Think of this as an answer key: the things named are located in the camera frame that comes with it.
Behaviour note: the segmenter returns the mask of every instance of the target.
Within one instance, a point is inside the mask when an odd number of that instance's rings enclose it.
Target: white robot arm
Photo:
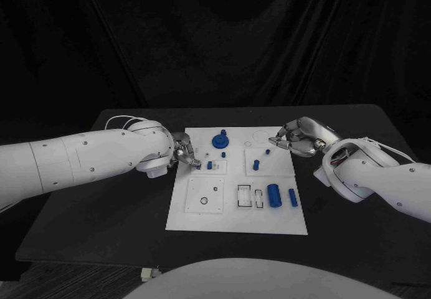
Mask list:
[[[344,140],[309,117],[286,124],[270,142],[303,157],[323,152],[323,165],[315,176],[344,198],[359,202],[378,193],[398,211],[431,222],[431,165],[416,163],[404,153],[368,138]],[[413,163],[400,165],[380,146]]]
[[[28,197],[110,178],[133,168],[158,178],[178,160],[201,166],[188,137],[185,133],[171,134],[158,121],[145,120],[127,130],[91,131],[0,146],[0,210]]]

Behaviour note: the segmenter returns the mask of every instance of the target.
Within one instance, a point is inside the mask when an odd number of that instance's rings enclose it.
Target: black table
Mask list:
[[[171,131],[282,126],[309,116],[345,138],[368,136],[416,158],[375,105],[106,110],[93,130],[103,130],[114,115],[159,120]],[[116,119],[110,128],[124,121]],[[165,230],[176,169],[156,179],[135,170],[52,194],[18,259],[176,268],[248,257],[310,265],[357,279],[431,282],[431,224],[397,212],[375,194],[358,204],[344,199],[313,177],[322,154],[293,155],[293,162],[309,236]]]

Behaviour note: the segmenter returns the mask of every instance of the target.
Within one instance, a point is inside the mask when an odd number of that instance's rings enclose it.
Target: white board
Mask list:
[[[227,130],[230,145],[218,149],[211,141],[223,129]],[[269,143],[269,137],[277,134],[279,129],[186,128],[202,169],[192,169],[179,163],[168,230],[308,235],[290,151]],[[261,161],[259,171],[253,170],[256,159]],[[280,188],[283,205],[277,208],[270,207],[270,184],[277,184]],[[250,185],[251,207],[238,207],[238,185]],[[292,206],[290,189],[295,189],[297,195],[297,207]],[[263,209],[257,206],[257,190],[263,191]]]

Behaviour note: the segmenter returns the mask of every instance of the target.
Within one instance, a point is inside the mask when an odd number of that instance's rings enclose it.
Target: black backdrop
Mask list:
[[[375,103],[430,161],[430,13],[427,0],[0,1],[0,144],[86,131],[106,108]],[[0,280],[28,267],[45,201],[2,215]]]

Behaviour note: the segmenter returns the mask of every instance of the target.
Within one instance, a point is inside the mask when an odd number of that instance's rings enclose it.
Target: dark floor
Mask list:
[[[143,283],[142,269],[35,263],[19,282],[0,286],[2,299],[123,298]],[[431,298],[431,288],[367,282],[406,299]]]

